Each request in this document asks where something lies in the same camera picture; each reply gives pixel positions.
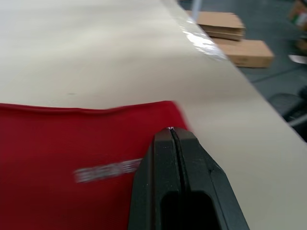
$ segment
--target black plastic object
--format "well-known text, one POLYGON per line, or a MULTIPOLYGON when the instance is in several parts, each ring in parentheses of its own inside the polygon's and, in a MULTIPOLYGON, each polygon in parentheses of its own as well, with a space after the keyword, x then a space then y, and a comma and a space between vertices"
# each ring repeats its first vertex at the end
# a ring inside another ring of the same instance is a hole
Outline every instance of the black plastic object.
POLYGON ((135 173, 128 230, 248 230, 224 171, 183 129, 157 133, 135 173))

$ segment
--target black chair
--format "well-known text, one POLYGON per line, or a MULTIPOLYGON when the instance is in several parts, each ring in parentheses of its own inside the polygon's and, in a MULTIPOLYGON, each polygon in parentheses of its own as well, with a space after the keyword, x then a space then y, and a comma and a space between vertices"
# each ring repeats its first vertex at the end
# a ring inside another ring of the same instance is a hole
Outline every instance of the black chair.
POLYGON ((269 99, 269 103, 307 141, 307 86, 298 95, 276 94, 269 99))

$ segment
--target concrete floor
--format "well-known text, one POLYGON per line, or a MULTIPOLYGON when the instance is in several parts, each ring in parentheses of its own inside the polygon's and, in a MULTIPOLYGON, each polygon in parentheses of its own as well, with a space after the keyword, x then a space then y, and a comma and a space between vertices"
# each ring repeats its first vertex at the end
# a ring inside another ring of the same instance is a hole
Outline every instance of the concrete floor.
MULTIPOLYGON (((262 40, 275 54, 267 69, 240 68, 254 87, 266 98, 280 92, 297 94, 307 85, 307 65, 292 62, 288 55, 298 54, 295 41, 302 32, 287 19, 294 0, 218 0, 202 1, 202 11, 233 12, 246 26, 246 39, 262 40)), ((191 1, 180 5, 190 10, 191 1)))

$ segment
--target red fabric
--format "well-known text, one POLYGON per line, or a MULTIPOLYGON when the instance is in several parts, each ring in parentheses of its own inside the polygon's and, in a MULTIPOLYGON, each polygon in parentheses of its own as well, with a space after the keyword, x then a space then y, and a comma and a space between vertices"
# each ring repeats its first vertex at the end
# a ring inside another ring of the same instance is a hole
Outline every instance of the red fabric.
POLYGON ((1 229, 127 229, 133 173, 77 183, 74 171, 141 158, 165 127, 186 128, 172 102, 108 110, 0 104, 1 229))

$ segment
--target plastic film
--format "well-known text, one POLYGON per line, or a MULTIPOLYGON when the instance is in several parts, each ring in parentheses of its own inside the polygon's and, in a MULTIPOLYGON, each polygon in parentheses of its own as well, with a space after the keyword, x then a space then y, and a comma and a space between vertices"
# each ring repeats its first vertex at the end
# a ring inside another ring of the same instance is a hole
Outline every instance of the plastic film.
POLYGON ((181 9, 176 0, 162 0, 162 2, 197 50, 218 61, 227 59, 211 38, 181 9))

